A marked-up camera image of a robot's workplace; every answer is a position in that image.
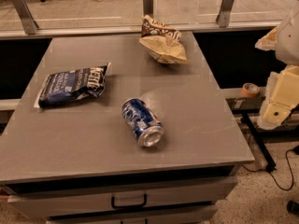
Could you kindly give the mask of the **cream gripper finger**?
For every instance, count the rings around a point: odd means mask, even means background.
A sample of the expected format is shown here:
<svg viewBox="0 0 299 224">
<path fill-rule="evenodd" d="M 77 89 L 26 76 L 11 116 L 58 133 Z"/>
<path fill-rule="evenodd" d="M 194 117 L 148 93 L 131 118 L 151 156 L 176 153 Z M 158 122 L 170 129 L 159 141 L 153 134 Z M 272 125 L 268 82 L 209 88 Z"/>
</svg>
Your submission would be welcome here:
<svg viewBox="0 0 299 224">
<path fill-rule="evenodd" d="M 271 72 L 264 95 L 257 124 L 273 130 L 299 105 L 299 67 L 287 65 L 280 73 Z"/>
<path fill-rule="evenodd" d="M 255 48 L 264 51 L 274 50 L 276 48 L 277 34 L 278 27 L 275 27 L 256 42 Z"/>
</svg>

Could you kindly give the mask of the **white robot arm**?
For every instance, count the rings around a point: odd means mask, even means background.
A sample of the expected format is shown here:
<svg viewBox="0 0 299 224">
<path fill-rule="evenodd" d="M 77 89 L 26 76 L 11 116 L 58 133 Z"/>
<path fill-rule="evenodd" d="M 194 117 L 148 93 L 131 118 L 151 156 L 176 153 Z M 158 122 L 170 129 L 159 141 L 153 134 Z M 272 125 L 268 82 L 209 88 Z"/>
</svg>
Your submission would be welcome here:
<svg viewBox="0 0 299 224">
<path fill-rule="evenodd" d="M 257 120 L 260 128 L 273 130 L 299 105 L 299 5 L 260 38 L 255 48 L 273 50 L 276 58 L 286 64 L 280 73 L 270 73 Z"/>
</svg>

